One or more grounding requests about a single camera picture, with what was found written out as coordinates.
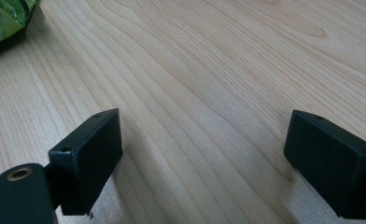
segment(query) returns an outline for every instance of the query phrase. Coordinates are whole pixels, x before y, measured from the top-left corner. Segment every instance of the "light wood surface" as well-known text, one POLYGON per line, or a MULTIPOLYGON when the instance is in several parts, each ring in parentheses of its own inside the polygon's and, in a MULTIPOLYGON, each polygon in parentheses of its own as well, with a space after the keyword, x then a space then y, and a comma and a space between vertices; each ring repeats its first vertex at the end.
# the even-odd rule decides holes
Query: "light wood surface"
POLYGON ((124 155, 60 223, 366 223, 290 166, 293 109, 366 140, 366 0, 41 0, 0 52, 0 174, 120 109, 124 155))

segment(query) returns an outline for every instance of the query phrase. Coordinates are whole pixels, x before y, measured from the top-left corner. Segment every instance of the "black bracket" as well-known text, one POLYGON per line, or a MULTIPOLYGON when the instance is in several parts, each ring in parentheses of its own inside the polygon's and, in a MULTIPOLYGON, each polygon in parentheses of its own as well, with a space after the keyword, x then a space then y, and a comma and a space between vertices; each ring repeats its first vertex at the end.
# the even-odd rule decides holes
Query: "black bracket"
POLYGON ((118 109, 96 114, 49 151, 49 165, 28 163, 0 175, 0 223, 55 223, 89 214, 122 156, 118 109))
POLYGON ((366 219, 366 142, 320 116, 293 111, 285 156, 338 217, 366 219))

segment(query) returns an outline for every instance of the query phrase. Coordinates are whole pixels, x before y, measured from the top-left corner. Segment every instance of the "green bag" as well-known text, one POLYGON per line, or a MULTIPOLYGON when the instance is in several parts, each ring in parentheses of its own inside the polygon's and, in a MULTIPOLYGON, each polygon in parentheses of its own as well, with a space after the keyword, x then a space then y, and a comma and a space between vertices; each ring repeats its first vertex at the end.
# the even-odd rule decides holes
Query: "green bag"
POLYGON ((35 0, 0 0, 0 41, 25 27, 35 0))

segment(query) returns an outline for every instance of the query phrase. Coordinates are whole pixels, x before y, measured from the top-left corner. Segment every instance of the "wood grain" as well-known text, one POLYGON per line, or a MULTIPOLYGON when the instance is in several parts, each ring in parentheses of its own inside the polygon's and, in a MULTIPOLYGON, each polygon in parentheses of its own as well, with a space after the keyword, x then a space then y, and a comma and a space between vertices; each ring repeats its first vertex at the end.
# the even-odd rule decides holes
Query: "wood grain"
POLYGON ((0 51, 0 174, 118 107, 124 155, 60 223, 366 223, 292 169, 293 109, 366 140, 366 0, 41 0, 0 51))

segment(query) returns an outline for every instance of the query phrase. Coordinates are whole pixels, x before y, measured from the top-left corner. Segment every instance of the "green packaging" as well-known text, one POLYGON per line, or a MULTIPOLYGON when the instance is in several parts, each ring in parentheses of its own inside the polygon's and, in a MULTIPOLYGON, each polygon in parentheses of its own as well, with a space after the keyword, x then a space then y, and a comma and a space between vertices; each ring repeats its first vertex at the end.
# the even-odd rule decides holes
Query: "green packaging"
POLYGON ((0 0, 0 41, 25 27, 34 6, 35 0, 0 0))

